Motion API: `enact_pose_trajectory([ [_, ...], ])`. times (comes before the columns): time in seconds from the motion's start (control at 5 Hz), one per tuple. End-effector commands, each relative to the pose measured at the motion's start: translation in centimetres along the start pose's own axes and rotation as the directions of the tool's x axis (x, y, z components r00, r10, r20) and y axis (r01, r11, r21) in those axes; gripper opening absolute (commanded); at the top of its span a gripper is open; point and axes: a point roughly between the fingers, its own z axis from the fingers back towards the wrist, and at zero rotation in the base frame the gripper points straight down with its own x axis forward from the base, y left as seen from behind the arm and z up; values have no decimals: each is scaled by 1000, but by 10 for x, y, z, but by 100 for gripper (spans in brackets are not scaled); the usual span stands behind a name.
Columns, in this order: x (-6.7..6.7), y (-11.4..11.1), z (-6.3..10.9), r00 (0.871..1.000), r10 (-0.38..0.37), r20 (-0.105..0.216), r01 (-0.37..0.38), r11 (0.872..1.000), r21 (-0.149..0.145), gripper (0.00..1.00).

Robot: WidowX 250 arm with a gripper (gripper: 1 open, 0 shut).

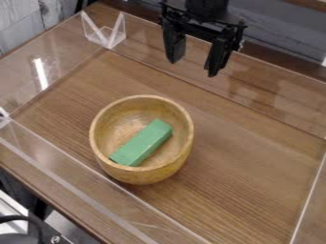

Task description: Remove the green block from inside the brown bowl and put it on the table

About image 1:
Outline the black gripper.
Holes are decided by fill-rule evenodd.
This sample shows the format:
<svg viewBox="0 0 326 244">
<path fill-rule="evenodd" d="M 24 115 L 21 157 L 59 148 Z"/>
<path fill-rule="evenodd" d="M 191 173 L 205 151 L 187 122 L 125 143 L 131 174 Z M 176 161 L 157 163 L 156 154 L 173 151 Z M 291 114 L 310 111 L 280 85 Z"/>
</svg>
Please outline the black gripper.
<svg viewBox="0 0 326 244">
<path fill-rule="evenodd" d="M 214 77 L 227 65 L 231 50 L 242 48 L 246 21 L 230 13 L 230 0 L 160 0 L 165 56 L 173 64 L 184 55 L 185 34 L 211 42 L 203 68 Z"/>
</svg>

